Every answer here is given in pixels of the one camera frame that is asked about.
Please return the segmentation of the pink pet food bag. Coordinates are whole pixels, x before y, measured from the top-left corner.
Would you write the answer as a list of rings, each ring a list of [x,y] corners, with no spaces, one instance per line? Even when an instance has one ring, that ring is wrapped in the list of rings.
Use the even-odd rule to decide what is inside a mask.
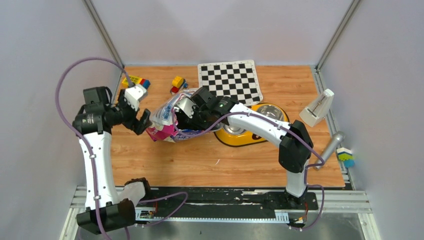
[[[173,120],[175,124],[178,124],[179,121],[173,115],[172,110],[179,100],[182,100],[185,97],[190,97],[194,91],[192,89],[183,90],[182,92],[174,94],[171,98],[167,100],[162,106],[155,110],[149,117],[151,121],[151,126],[146,129],[146,133],[150,138],[156,141],[165,141],[171,143],[177,143],[184,140],[189,140],[205,130],[194,130],[194,128],[181,127],[177,128],[183,132],[181,134],[178,130],[175,129]]]

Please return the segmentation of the yellow double pet bowl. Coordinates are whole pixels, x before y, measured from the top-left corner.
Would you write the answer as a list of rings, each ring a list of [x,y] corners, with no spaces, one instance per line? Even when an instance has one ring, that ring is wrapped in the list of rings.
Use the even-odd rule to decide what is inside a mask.
[[[287,133],[285,129],[290,128],[287,113],[275,104],[261,103],[247,107],[238,103],[229,112],[229,124],[214,132],[215,137],[229,147],[245,147],[268,140],[278,146],[280,137]]]

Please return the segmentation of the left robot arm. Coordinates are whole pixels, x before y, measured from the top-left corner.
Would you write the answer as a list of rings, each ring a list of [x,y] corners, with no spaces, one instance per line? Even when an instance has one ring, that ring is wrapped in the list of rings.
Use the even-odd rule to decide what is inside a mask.
[[[121,89],[118,101],[112,104],[105,86],[83,90],[85,104],[72,127],[76,129],[84,157],[86,176],[85,211],[76,216],[82,229],[99,235],[126,228],[136,222],[136,206],[149,206],[153,193],[146,178],[133,178],[118,192],[111,160],[112,128],[123,125],[141,135],[150,125],[145,109],[137,118],[139,105],[148,91],[140,84]]]

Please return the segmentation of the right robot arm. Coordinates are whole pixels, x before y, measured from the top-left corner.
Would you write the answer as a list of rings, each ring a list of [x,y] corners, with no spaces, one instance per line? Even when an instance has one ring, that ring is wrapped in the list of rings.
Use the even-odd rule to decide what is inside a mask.
[[[251,132],[278,147],[278,162],[287,172],[286,204],[298,209],[306,201],[306,168],[313,142],[303,122],[273,119],[227,97],[200,87],[188,97],[189,112],[177,121],[188,129],[210,131],[216,124]]]

